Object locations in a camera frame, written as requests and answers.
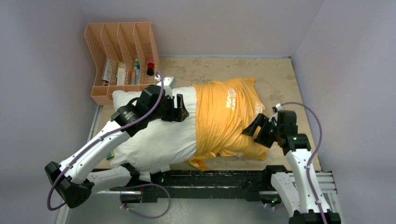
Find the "white pillow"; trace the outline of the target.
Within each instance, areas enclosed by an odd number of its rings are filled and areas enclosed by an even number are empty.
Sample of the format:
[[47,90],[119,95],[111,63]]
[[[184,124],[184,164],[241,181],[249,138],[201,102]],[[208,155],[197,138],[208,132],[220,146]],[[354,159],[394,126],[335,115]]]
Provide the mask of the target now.
[[132,165],[140,180],[150,181],[151,174],[169,171],[171,164],[192,158],[197,150],[195,117],[197,95],[193,86],[172,90],[181,94],[189,116],[182,122],[167,122],[157,119],[114,150],[111,167]]

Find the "orange Mickey Mouse pillowcase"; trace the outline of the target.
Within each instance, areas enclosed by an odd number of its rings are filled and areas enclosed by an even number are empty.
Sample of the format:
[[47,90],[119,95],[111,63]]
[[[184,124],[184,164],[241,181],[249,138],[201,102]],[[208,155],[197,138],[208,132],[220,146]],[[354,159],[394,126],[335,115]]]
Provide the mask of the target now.
[[255,79],[235,78],[224,82],[193,84],[196,90],[196,152],[188,162],[207,170],[204,161],[218,155],[242,156],[263,161],[269,149],[243,135],[260,113],[265,113],[256,90]]

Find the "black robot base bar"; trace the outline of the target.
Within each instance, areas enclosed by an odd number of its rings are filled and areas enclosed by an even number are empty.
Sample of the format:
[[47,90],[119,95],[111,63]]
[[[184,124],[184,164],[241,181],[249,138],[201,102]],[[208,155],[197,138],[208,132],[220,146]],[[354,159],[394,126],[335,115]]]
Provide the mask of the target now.
[[144,203],[160,198],[172,199],[243,199],[270,203],[279,194],[271,185],[275,173],[290,174],[283,165],[267,165],[264,170],[170,170],[151,175],[154,184],[131,180],[115,191],[136,190]]

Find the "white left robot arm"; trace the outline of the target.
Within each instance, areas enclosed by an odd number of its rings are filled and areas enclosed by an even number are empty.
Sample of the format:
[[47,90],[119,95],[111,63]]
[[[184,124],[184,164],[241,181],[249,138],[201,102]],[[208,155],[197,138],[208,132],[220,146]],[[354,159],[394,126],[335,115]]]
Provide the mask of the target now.
[[54,191],[64,205],[76,208],[92,193],[116,187],[128,191],[137,189],[141,174],[130,164],[96,173],[93,169],[108,153],[145,129],[149,122],[156,119],[182,122],[188,116],[182,94],[173,96],[171,91],[158,85],[146,87],[138,98],[119,107],[100,133],[75,154],[60,163],[52,161],[45,166],[51,183],[47,208],[51,211],[60,208],[51,206]]

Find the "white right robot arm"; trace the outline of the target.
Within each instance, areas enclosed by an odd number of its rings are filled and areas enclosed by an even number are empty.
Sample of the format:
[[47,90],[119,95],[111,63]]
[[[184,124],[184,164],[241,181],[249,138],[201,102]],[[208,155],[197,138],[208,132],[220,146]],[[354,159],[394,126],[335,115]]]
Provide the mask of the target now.
[[285,171],[271,171],[262,177],[266,189],[275,189],[289,213],[290,224],[340,224],[341,216],[333,212],[312,167],[312,152],[308,137],[298,132],[294,111],[277,110],[268,118],[259,113],[242,134],[255,136],[254,141],[265,147],[274,143],[283,150],[294,180]]

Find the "teal and orange tube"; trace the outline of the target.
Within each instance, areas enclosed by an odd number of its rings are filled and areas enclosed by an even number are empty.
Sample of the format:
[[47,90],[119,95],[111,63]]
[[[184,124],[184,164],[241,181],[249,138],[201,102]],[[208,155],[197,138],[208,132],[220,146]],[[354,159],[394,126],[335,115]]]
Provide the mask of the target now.
[[140,62],[138,59],[135,59],[133,72],[131,75],[131,84],[139,84],[139,83],[140,83]]

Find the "red and black bottle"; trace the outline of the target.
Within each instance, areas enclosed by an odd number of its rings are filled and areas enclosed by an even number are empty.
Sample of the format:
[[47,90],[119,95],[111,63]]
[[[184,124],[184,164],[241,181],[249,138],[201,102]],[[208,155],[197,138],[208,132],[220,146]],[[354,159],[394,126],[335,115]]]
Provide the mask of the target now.
[[148,76],[153,76],[155,74],[155,63],[154,63],[154,59],[150,58],[146,61],[146,65],[147,65],[147,70],[146,70],[146,74]]

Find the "beige paper card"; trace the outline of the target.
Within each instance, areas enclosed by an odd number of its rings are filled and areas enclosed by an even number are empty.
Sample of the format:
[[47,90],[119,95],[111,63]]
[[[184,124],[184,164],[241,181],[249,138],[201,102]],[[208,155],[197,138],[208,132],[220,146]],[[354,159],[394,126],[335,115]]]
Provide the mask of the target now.
[[116,69],[116,77],[117,77],[116,85],[124,85],[125,84],[126,74],[127,74],[126,64],[122,63],[122,62],[118,62],[117,69]]

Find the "white paper booklet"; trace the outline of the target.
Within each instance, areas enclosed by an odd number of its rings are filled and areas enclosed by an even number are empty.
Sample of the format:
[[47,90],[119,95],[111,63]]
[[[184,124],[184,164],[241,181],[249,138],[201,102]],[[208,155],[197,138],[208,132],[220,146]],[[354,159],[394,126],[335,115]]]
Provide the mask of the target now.
[[111,75],[112,75],[111,62],[108,58],[106,58],[106,63],[102,74],[102,80],[109,83],[111,81]]

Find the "pink plastic file organizer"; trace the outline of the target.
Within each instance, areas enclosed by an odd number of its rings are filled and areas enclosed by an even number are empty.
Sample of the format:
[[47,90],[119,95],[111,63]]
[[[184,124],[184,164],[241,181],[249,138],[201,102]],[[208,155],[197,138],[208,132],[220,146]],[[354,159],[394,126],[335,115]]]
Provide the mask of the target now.
[[[97,105],[111,105],[114,91],[141,91],[156,84],[154,76],[146,74],[146,61],[154,59],[155,72],[160,68],[159,53],[151,22],[89,23],[84,37],[91,53],[96,75],[91,98]],[[106,58],[111,62],[111,81],[102,80]],[[134,61],[140,62],[140,83],[131,84]],[[126,64],[127,74],[124,85],[116,85],[117,63]]]

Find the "colourful marker pen pack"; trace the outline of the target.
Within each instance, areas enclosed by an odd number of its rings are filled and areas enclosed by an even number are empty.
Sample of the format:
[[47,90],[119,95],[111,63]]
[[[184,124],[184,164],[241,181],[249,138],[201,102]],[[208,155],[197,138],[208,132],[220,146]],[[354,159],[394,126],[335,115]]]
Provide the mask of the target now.
[[106,156],[106,159],[107,160],[110,160],[110,159],[112,159],[114,157],[114,151],[111,151],[107,156]]

